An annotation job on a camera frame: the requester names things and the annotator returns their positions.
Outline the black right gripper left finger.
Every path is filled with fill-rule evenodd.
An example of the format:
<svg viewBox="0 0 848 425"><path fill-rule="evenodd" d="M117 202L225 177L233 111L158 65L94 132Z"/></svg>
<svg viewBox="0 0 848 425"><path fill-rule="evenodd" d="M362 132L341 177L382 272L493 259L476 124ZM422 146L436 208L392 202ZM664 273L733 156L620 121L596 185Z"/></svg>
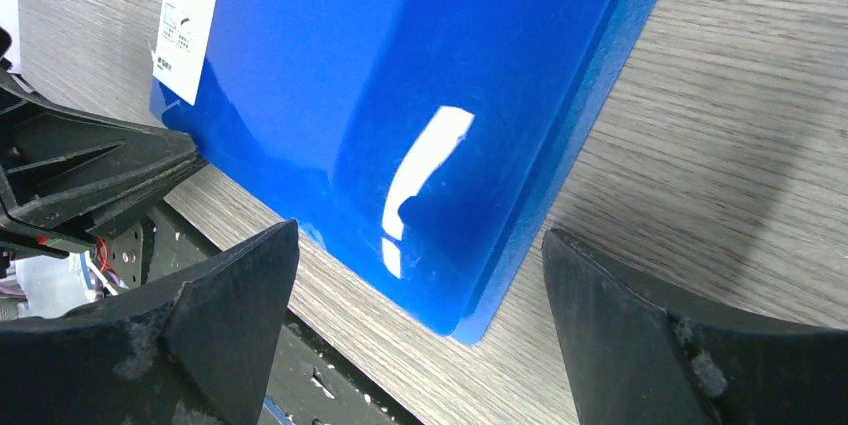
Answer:
<svg viewBox="0 0 848 425"><path fill-rule="evenodd" d="M254 424L299 261L275 224L140 288L1 326L5 424Z"/></svg>

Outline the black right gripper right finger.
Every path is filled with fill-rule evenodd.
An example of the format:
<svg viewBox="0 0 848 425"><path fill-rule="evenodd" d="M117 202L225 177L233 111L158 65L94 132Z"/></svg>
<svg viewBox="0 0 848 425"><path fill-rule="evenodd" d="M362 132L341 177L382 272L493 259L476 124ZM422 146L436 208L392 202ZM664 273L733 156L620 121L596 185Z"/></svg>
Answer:
<svg viewBox="0 0 848 425"><path fill-rule="evenodd" d="M744 311L590 247L543 239L583 424L843 424L847 334Z"/></svg>

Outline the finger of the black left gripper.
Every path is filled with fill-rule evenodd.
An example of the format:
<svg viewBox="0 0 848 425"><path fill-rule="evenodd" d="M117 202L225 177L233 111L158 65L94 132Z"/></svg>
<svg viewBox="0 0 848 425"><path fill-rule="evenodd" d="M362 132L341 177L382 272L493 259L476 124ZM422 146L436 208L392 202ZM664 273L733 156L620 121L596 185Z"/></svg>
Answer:
<svg viewBox="0 0 848 425"><path fill-rule="evenodd" d="M109 216L204 165L192 138L57 105L1 75L1 203L24 224Z"/></svg>

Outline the blue clip file folder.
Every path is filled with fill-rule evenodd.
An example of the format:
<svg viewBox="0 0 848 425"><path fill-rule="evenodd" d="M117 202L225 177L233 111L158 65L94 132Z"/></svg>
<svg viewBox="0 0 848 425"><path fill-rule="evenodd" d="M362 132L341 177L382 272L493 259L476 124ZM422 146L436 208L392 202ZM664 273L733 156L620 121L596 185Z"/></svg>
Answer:
<svg viewBox="0 0 848 425"><path fill-rule="evenodd" d="M656 1L162 0L150 109L473 344Z"/></svg>

